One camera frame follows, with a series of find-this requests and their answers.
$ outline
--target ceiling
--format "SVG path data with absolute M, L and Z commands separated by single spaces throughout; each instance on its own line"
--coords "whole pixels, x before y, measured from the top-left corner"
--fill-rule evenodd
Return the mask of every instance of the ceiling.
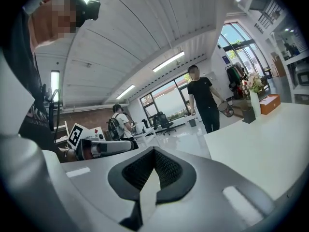
M 40 0 L 25 9 L 32 12 Z M 64 108 L 134 99 L 189 65 L 210 58 L 232 0 L 100 0 L 97 21 L 74 35 L 38 48 L 42 82 L 60 71 Z M 184 51 L 184 56 L 152 69 Z

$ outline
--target black t-shirt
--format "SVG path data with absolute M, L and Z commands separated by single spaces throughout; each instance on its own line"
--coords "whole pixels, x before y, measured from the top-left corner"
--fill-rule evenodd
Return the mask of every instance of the black t-shirt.
M 201 77 L 197 81 L 191 81 L 188 84 L 188 94 L 193 94 L 197 108 L 217 107 L 209 89 L 211 86 L 212 83 L 207 77 Z
M 3 46 L 5 59 L 13 73 L 35 99 L 21 125 L 19 134 L 35 141 L 41 149 L 54 151 L 60 162 L 66 162 L 64 153 L 54 144 L 53 135 L 49 129 L 39 74 L 30 48 L 28 19 L 29 16 L 25 11 L 18 14 L 11 28 L 11 36 Z

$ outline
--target backpack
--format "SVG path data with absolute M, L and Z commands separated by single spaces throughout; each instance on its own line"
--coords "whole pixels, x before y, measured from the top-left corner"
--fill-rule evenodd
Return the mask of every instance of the backpack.
M 120 127 L 118 120 L 116 119 L 117 114 L 114 118 L 110 118 L 108 121 L 108 131 L 114 141 L 123 139 L 125 130 Z

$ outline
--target white desk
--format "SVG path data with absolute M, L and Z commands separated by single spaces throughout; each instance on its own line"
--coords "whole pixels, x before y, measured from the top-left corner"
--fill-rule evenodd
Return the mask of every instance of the white desk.
M 158 142 L 159 146 L 160 146 L 160 143 L 159 143 L 159 140 L 156 136 L 156 133 L 155 133 L 155 130 L 154 130 L 154 127 L 150 127 L 148 129 L 145 130 L 145 133 L 142 133 L 142 134 L 138 134 L 138 135 L 133 135 L 133 137 L 137 140 L 137 139 L 142 139 L 142 142 L 146 145 L 146 146 L 149 146 L 149 142 L 151 140 L 153 140 L 154 138 L 156 139 L 156 141 Z
M 284 194 L 309 163 L 309 106 L 282 103 L 251 124 L 238 121 L 205 135 L 211 159 L 265 190 Z

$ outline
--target black chair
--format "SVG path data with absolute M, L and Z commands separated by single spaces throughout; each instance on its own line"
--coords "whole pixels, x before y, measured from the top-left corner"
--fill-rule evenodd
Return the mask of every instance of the black chair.
M 173 123 L 173 122 L 170 122 L 170 121 L 166 118 L 166 116 L 165 116 L 164 113 L 158 112 L 156 119 L 159 120 L 160 125 L 161 125 L 161 127 L 162 127 L 163 129 L 166 128 L 166 130 L 165 130 L 165 132 L 163 133 L 163 135 L 165 135 L 165 133 L 168 133 L 168 134 L 169 134 L 169 132 L 172 131 L 172 130 L 173 130 L 173 131 L 176 131 L 175 129 L 171 129 L 171 128 L 170 128 L 174 123 Z

